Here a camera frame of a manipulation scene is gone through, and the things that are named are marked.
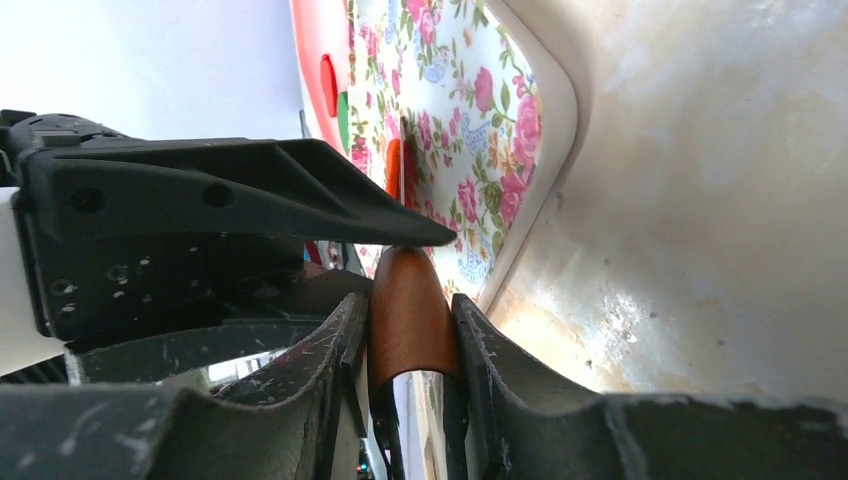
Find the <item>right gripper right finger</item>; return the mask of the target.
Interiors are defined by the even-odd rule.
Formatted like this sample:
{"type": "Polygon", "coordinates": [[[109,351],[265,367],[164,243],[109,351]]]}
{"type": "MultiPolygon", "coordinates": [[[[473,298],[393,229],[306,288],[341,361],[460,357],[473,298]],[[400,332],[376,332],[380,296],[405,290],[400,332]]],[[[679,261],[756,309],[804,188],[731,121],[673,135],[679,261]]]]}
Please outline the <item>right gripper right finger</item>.
{"type": "Polygon", "coordinates": [[[820,399],[601,394],[452,300],[474,479],[843,479],[847,407],[820,399]]]}

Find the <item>pink plastic tray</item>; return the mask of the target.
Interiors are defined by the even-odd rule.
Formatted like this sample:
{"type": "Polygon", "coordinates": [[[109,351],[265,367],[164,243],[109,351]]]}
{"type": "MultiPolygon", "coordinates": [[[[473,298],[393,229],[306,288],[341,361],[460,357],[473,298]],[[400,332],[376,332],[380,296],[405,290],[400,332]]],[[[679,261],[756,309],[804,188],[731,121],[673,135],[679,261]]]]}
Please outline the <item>pink plastic tray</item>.
{"type": "Polygon", "coordinates": [[[319,63],[322,55],[330,56],[338,91],[346,91],[350,72],[348,3],[343,0],[292,0],[290,5],[307,125],[314,136],[342,152],[337,120],[326,113],[319,63]]]}

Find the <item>metal scraper wooden handle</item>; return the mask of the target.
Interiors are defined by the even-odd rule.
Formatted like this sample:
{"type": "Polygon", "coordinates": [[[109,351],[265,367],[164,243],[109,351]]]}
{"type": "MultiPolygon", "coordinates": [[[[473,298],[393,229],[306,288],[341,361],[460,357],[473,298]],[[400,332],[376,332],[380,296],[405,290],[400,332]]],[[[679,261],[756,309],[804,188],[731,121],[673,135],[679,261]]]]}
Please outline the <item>metal scraper wooden handle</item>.
{"type": "Polygon", "coordinates": [[[374,435],[389,478],[467,478],[458,327],[419,248],[382,253],[369,301],[367,364],[374,435]]]}

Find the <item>orange-red dough piece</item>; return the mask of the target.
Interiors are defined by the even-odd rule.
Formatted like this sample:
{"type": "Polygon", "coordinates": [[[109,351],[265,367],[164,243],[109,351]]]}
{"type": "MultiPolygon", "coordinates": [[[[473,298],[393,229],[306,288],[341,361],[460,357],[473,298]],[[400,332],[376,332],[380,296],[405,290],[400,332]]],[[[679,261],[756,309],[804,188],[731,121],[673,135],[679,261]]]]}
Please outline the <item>orange-red dough piece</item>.
{"type": "Polygon", "coordinates": [[[403,142],[396,138],[391,140],[386,149],[386,186],[385,191],[395,200],[401,200],[401,166],[402,166],[403,142]]]}

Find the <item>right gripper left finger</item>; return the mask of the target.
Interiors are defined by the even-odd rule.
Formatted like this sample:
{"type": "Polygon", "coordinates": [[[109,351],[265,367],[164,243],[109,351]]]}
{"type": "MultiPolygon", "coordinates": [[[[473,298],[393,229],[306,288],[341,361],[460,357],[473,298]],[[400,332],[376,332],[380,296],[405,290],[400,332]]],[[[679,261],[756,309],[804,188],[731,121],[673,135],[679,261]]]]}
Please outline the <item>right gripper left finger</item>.
{"type": "Polygon", "coordinates": [[[5,479],[353,479],[368,310],[346,296],[292,349],[217,395],[166,385],[5,386],[5,479]]]}

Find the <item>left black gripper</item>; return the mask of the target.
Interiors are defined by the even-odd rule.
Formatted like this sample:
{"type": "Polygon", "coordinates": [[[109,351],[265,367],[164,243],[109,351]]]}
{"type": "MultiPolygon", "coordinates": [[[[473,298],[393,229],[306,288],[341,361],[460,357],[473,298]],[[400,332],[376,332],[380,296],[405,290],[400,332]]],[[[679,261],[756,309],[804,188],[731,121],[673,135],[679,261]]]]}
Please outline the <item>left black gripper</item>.
{"type": "Polygon", "coordinates": [[[48,235],[3,187],[6,383],[147,382],[266,362],[371,288],[298,259],[294,241],[229,234],[403,246],[456,237],[317,139],[45,149],[27,158],[26,194],[48,235]]]}

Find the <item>floral patterned tray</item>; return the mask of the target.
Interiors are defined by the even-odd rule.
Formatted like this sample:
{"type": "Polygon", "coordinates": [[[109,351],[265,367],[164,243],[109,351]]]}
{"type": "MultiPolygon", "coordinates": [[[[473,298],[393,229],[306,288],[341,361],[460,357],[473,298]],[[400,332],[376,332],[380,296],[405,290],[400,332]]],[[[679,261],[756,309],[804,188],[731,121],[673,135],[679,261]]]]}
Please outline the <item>floral patterned tray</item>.
{"type": "Polygon", "coordinates": [[[453,229],[429,250],[447,295],[494,300],[574,142],[572,83],[506,1],[347,1],[350,153],[453,229]]]}

